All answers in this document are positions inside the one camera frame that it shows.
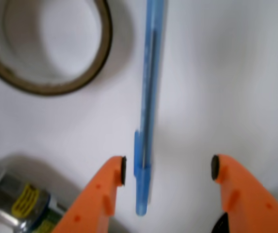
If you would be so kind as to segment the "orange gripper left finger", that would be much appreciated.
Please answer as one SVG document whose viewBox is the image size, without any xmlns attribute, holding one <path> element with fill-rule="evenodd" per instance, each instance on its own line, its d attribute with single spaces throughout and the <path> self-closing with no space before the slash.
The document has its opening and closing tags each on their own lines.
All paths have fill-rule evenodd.
<svg viewBox="0 0 278 233">
<path fill-rule="evenodd" d="M 93 176 L 54 228 L 54 233 L 107 233 L 117 188 L 125 184 L 125 156 L 113 156 Z"/>
</svg>

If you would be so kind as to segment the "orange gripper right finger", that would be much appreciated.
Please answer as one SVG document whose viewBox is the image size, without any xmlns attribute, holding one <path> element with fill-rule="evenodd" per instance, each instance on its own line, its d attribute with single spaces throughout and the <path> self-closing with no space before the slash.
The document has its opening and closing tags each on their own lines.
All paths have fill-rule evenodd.
<svg viewBox="0 0 278 233">
<path fill-rule="evenodd" d="M 220 185 L 230 233 L 278 233 L 278 201 L 243 165 L 233 157 L 216 154 L 211 173 Z"/>
</svg>

